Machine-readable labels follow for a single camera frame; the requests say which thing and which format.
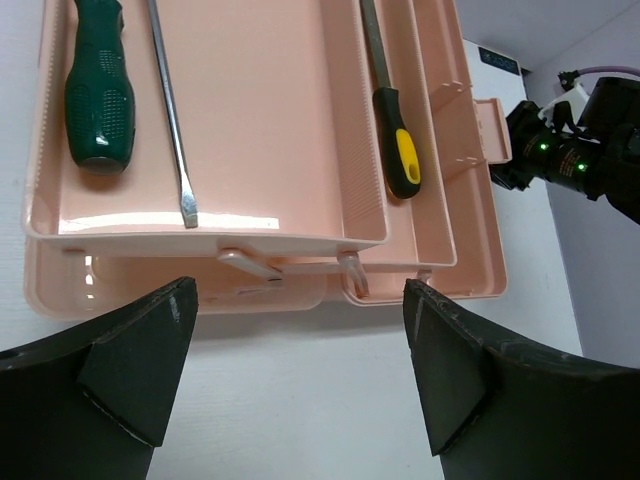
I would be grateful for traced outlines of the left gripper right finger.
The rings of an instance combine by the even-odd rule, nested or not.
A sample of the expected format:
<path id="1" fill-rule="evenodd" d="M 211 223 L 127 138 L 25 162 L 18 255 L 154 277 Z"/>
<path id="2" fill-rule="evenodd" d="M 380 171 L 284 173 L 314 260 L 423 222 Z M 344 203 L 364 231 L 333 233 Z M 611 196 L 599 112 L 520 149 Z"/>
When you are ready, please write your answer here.
<path id="1" fill-rule="evenodd" d="M 403 317 L 431 453 L 448 479 L 635 479 L 639 372 L 494 323 L 427 284 Z"/>

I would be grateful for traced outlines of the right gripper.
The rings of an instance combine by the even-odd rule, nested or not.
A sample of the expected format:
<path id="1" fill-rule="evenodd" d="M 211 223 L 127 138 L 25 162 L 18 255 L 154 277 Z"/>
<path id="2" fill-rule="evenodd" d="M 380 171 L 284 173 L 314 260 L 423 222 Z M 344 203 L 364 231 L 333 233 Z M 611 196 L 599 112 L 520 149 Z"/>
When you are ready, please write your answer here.
<path id="1" fill-rule="evenodd" d="M 604 194 L 604 148 L 574 134 L 556 132 L 540 117 L 540 108 L 522 101 L 507 116 L 512 159 L 490 166 L 491 180 L 507 190 L 526 190 L 538 178 L 596 200 Z"/>

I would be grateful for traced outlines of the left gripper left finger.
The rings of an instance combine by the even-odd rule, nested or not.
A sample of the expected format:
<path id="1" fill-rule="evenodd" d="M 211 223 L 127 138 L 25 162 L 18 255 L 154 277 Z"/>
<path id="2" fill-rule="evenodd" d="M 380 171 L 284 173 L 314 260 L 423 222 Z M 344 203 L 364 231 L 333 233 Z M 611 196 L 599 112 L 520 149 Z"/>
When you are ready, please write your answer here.
<path id="1" fill-rule="evenodd" d="M 162 446 L 198 313 L 182 277 L 1 353 L 4 479 L 144 479 Z"/>

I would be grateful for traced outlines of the yellow black handled file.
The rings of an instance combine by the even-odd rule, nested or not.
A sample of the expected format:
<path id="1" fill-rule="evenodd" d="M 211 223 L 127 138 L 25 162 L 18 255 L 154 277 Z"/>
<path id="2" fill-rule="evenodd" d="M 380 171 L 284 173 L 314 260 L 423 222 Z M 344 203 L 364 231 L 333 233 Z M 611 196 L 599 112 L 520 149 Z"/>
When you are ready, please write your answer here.
<path id="1" fill-rule="evenodd" d="M 417 150 L 402 117 L 399 91 L 391 83 L 375 2 L 360 1 L 359 4 L 375 79 L 372 100 L 383 173 L 396 198 L 410 199 L 421 189 Z"/>

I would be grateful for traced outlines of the long green screwdriver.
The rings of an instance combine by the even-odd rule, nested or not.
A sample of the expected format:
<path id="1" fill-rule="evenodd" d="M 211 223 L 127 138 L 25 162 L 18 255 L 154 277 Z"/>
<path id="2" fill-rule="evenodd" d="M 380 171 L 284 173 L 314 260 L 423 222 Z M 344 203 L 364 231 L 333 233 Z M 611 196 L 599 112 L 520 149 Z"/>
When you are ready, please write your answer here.
<path id="1" fill-rule="evenodd" d="M 178 187 L 180 195 L 180 211 L 183 224 L 186 229 L 198 227 L 198 208 L 196 197 L 189 178 L 187 163 L 185 160 L 182 135 L 176 108 L 174 92 L 171 83 L 169 64 L 162 35 L 159 11 L 155 0 L 148 0 L 147 7 L 154 43 L 156 61 L 163 91 L 166 116 L 169 132 L 173 145 L 173 153 L 176 164 Z"/>

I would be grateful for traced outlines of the pink plastic toolbox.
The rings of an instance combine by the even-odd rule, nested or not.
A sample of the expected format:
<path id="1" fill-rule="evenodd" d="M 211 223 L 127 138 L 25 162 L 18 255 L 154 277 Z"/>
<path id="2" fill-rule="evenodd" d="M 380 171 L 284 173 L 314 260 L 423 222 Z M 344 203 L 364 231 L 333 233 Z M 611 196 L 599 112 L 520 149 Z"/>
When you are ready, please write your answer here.
<path id="1" fill-rule="evenodd" d="M 496 297 L 507 273 L 489 167 L 511 156 L 501 104 L 471 91 L 452 1 L 376 5 L 422 177 L 384 179 L 356 1 L 161 1 L 198 225 L 185 227 L 147 5 L 122 1 L 135 91 L 129 167 L 81 171 L 64 86 L 79 19 L 43 5 L 25 182 L 24 293 L 64 320 L 193 277 L 204 314 L 300 311 L 331 298 L 397 305 L 409 278 Z"/>

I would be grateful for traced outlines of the short green screwdriver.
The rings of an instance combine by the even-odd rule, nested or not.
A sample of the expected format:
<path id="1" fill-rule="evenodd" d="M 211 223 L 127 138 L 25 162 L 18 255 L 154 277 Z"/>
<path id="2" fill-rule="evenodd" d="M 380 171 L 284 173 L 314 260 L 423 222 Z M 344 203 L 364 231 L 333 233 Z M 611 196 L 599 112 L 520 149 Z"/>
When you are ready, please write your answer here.
<path id="1" fill-rule="evenodd" d="M 64 89 L 65 126 L 74 163 L 96 175 L 119 175 L 130 164 L 135 97 L 122 42 L 117 1 L 77 1 L 74 56 Z"/>

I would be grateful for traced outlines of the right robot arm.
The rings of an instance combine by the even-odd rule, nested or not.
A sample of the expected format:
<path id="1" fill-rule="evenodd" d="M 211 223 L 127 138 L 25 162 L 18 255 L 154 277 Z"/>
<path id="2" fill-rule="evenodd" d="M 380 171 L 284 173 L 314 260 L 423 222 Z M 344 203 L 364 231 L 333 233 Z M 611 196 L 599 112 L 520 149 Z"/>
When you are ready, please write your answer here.
<path id="1" fill-rule="evenodd" d="M 563 93 L 545 107 L 522 101 L 507 116 L 512 159 L 490 166 L 492 181 L 526 190 L 541 179 L 605 197 L 628 219 L 639 221 L 639 82 L 598 79 L 588 93 L 579 73 L 563 72 Z"/>

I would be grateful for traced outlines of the right blue label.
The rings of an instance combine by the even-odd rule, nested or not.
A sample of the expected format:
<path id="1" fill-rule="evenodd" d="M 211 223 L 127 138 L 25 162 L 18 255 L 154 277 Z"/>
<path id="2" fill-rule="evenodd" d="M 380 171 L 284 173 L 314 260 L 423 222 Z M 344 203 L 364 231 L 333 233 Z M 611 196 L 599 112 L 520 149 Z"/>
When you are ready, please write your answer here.
<path id="1" fill-rule="evenodd" d="M 516 60 L 495 51 L 486 49 L 482 46 L 478 47 L 478 51 L 479 58 L 482 63 L 517 76 L 521 75 L 521 70 Z"/>

